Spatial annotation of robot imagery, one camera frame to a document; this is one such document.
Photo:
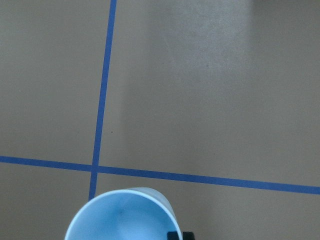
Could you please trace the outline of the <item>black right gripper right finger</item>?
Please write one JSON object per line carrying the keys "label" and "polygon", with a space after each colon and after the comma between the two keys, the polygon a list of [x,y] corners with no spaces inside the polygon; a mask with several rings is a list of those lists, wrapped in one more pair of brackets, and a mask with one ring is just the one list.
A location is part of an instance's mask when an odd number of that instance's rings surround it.
{"label": "black right gripper right finger", "polygon": [[195,240],[195,235],[193,232],[184,231],[182,233],[183,240]]}

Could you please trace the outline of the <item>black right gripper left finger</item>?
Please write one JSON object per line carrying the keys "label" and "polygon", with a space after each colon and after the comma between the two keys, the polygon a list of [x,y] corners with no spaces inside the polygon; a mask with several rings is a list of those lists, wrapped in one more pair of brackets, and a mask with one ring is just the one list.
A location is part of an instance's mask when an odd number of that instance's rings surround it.
{"label": "black right gripper left finger", "polygon": [[170,231],[167,233],[167,240],[177,240],[177,232]]}

